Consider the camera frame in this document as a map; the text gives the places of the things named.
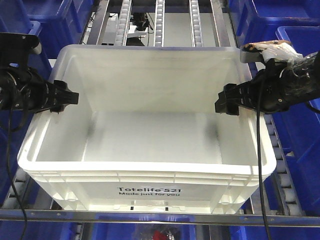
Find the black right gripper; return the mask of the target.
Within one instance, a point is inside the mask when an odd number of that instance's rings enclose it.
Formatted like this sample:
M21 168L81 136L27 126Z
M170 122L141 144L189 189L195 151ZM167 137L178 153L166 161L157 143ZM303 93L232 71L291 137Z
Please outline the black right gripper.
M228 83L214 103L216 113L239 115L239 107L266 114L285 112L291 106L320 97L320 53L288 61L265 63L249 83Z

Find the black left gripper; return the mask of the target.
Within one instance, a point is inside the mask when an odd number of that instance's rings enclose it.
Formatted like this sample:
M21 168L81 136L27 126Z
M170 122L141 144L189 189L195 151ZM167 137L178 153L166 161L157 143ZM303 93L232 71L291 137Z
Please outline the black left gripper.
M0 109L27 112L50 110L61 113L68 105L79 103L79 93L62 80L43 79L37 70L9 66L0 69Z

